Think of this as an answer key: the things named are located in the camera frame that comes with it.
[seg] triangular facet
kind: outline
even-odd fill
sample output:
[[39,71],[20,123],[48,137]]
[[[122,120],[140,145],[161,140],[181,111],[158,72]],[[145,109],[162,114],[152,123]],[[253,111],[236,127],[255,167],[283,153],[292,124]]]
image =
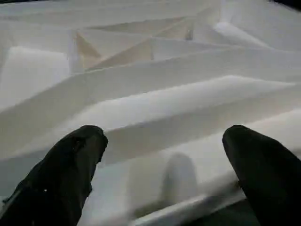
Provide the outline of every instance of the triangular facet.
[[183,17],[162,20],[145,20],[140,22],[131,22],[105,27],[97,27],[97,29],[110,32],[127,32],[145,35],[155,35],[156,33],[168,28],[172,24],[178,23],[181,20],[183,20]]
[[143,35],[100,30],[80,30],[78,33],[101,55],[101,59],[93,66],[148,39]]
[[76,44],[84,69],[90,68],[100,61],[102,56],[78,33],[76,34]]
[[101,62],[91,69],[99,69],[105,67],[112,67],[117,65],[126,65],[137,61],[151,61],[152,60],[152,42],[151,40],[144,41],[138,45],[129,48],[110,59]]
[[169,39],[183,39],[191,40],[193,31],[194,19],[184,19],[175,25],[167,28],[166,30],[157,34],[157,37],[169,38]]

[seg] white surface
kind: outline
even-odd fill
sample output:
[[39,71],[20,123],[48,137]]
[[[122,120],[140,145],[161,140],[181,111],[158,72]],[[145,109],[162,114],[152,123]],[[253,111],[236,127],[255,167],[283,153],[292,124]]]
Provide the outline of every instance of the white surface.
[[0,111],[53,87],[69,76],[68,59],[63,53],[11,48],[0,76]]
[[[0,24],[1,196],[83,124],[109,146],[80,226],[190,218],[237,180],[221,143],[233,124],[301,148],[300,53],[271,50],[299,50],[300,15],[259,0],[150,1],[0,8],[34,23]],[[83,27],[94,30],[72,30]]]
[[20,147],[51,131],[86,107],[108,99],[206,81],[229,74],[266,81],[300,81],[299,56],[299,53],[267,50],[215,50],[72,76],[0,114],[2,157],[16,155]]
[[70,10],[45,14],[37,13],[16,16],[13,19],[30,23],[58,25],[66,28],[83,28],[189,16],[207,8],[212,2],[217,2],[217,0],[180,0],[103,8],[94,6],[85,10]]

